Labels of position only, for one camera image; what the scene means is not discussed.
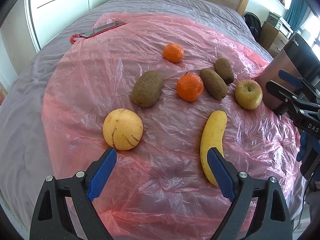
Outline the grey purple bedspread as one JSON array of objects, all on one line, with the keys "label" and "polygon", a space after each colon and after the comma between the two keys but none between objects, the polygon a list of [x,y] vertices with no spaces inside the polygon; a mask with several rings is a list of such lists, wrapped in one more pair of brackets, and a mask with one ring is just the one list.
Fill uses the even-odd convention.
[{"label": "grey purple bedspread", "polygon": [[[237,30],[245,33],[244,44],[269,62],[270,54],[255,42],[242,16],[236,11],[203,0],[110,0],[74,21],[33,58],[13,83],[1,105],[1,192],[14,216],[26,227],[40,188],[48,175],[54,175],[42,122],[43,98],[50,78],[74,34],[106,13],[164,13],[184,16],[213,27],[239,41]],[[286,198],[291,218],[302,209],[304,179],[298,171],[291,194]]]}]

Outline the large red-green apple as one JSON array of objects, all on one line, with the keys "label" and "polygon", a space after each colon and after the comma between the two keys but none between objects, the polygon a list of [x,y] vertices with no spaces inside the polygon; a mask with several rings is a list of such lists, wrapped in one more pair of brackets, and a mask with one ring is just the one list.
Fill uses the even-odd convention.
[{"label": "large red-green apple", "polygon": [[235,99],[246,110],[255,110],[263,99],[263,91],[254,80],[242,80],[235,87]]}]

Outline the black backpack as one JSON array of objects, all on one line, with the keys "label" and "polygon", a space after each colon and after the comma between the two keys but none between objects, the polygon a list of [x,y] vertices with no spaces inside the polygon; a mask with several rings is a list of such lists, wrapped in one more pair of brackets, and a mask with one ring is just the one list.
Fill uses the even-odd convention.
[{"label": "black backpack", "polygon": [[259,18],[251,12],[246,13],[244,18],[252,36],[258,42],[262,31]]}]

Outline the wooden drawer cabinet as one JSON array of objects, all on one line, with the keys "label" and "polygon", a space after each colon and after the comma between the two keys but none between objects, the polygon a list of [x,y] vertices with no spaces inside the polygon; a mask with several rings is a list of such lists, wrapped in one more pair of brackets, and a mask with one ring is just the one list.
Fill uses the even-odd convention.
[{"label": "wooden drawer cabinet", "polygon": [[275,58],[284,48],[289,40],[276,27],[263,23],[262,31],[258,43]]}]

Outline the yellow banana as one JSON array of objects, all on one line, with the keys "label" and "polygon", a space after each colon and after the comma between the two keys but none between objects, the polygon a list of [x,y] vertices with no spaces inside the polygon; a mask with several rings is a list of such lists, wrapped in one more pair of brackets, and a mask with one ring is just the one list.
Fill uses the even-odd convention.
[{"label": "yellow banana", "polygon": [[207,160],[207,152],[212,148],[215,147],[219,150],[222,156],[223,153],[223,146],[222,146],[222,139],[227,125],[227,115],[224,111],[217,110],[214,111],[204,126],[201,143],[200,143],[200,161],[202,165],[202,169],[208,181],[218,187],[218,184],[215,180],[215,177],[208,165]]}]

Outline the white wardrobe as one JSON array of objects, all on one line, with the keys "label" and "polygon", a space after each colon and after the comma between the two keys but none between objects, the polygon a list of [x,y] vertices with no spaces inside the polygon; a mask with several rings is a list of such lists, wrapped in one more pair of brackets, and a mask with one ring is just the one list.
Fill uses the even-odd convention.
[{"label": "white wardrobe", "polygon": [[40,51],[73,21],[109,0],[24,0],[28,28]]}]

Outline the white printer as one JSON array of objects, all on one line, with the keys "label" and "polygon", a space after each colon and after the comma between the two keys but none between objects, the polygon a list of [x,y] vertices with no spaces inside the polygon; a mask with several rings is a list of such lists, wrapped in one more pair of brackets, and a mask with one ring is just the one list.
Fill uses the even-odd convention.
[{"label": "white printer", "polygon": [[278,14],[269,12],[266,22],[278,29],[287,39],[293,34],[290,25]]}]

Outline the orange mandarin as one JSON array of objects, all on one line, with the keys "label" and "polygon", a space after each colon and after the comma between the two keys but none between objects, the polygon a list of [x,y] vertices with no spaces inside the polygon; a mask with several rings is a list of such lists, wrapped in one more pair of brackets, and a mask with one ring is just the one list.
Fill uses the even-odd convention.
[{"label": "orange mandarin", "polygon": [[177,95],[186,102],[197,100],[204,90],[202,79],[193,73],[186,73],[176,83]]},{"label": "orange mandarin", "polygon": [[163,49],[163,57],[172,63],[179,63],[184,58],[184,50],[178,44],[169,43]]}]

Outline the steel black electric kettle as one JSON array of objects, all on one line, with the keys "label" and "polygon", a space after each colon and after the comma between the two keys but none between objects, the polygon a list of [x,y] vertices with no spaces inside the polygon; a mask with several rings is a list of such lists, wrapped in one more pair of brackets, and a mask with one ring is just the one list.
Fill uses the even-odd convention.
[{"label": "steel black electric kettle", "polygon": [[300,99],[303,94],[300,89],[285,82],[279,77],[279,71],[284,70],[289,74],[304,78],[311,85],[319,88],[319,59],[307,44],[304,38],[295,32],[284,48],[271,61],[263,72],[255,78],[263,90],[263,102],[276,115],[282,115],[287,110],[285,103],[272,96],[266,90],[266,83],[275,81],[281,86],[295,93]]}]

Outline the teal curtain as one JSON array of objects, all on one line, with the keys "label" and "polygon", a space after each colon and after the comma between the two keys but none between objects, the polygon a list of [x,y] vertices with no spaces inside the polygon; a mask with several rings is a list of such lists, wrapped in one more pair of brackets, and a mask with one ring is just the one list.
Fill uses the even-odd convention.
[{"label": "teal curtain", "polygon": [[304,0],[291,0],[290,7],[285,15],[285,21],[293,31],[297,31],[310,14],[310,8]]}]

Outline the pink plastic sheet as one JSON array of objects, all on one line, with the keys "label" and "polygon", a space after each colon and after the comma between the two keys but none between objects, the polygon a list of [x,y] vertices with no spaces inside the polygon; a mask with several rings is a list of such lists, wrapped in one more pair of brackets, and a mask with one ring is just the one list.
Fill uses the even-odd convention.
[{"label": "pink plastic sheet", "polygon": [[[116,166],[94,206],[114,236],[136,239],[208,239],[229,208],[229,201],[204,175],[200,140],[209,115],[227,115],[225,158],[253,178],[274,176],[288,197],[299,171],[297,129],[264,104],[242,109],[234,98],[215,100],[208,92],[192,103],[181,100],[176,82],[198,74],[224,56],[236,81],[254,79],[269,61],[213,27],[164,13],[106,13],[89,28],[111,22],[125,25],[71,45],[57,64],[43,98],[42,122],[56,178],[85,170],[107,148],[103,122],[111,111],[136,112],[144,126],[140,143],[119,151]],[[169,43],[180,45],[184,58],[163,57]],[[163,76],[161,94],[148,108],[136,106],[132,90],[148,70]]]}]

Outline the round yellow scarred fruit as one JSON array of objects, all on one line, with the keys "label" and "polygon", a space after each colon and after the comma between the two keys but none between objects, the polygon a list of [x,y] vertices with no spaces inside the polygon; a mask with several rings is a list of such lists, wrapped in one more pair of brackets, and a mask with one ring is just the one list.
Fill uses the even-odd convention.
[{"label": "round yellow scarred fruit", "polygon": [[119,151],[136,147],[143,135],[141,118],[129,109],[119,108],[110,112],[103,123],[103,136],[108,146]]}]

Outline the large brown kiwi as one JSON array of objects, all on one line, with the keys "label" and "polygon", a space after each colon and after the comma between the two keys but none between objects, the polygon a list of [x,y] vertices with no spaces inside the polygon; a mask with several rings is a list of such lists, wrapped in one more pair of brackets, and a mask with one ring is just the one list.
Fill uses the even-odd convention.
[{"label": "large brown kiwi", "polygon": [[156,70],[148,70],[135,83],[132,90],[133,103],[142,108],[153,106],[162,91],[163,76]]}]

